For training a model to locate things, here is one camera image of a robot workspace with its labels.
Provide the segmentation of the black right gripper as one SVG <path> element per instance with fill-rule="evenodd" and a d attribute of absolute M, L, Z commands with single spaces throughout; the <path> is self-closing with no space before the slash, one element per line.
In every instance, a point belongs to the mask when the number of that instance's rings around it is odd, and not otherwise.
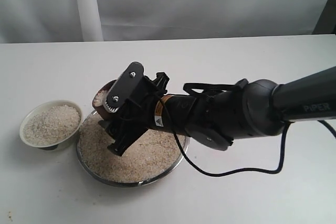
<path fill-rule="evenodd" d="M 114 140 L 107 149 L 122 156 L 147 129 L 192 137 L 209 145 L 210 131 L 202 122 L 204 105 L 210 98 L 207 83 L 186 83 L 186 95 L 167 94 L 169 77 L 157 72 L 156 78 L 143 77 L 122 106 L 121 120 L 100 120 L 98 124 Z"/>

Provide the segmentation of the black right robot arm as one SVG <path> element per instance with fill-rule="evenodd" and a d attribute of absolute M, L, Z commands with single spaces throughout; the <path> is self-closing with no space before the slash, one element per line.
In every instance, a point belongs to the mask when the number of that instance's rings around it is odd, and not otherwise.
<path fill-rule="evenodd" d="M 224 151 L 235 139 L 279 135 L 286 123 L 335 118 L 335 68 L 287 84 L 186 83 L 184 94 L 168 94 L 168 82 L 166 73 L 150 79 L 133 62 L 103 86 L 107 96 L 92 105 L 113 139 L 109 151 L 123 155 L 149 129 Z"/>

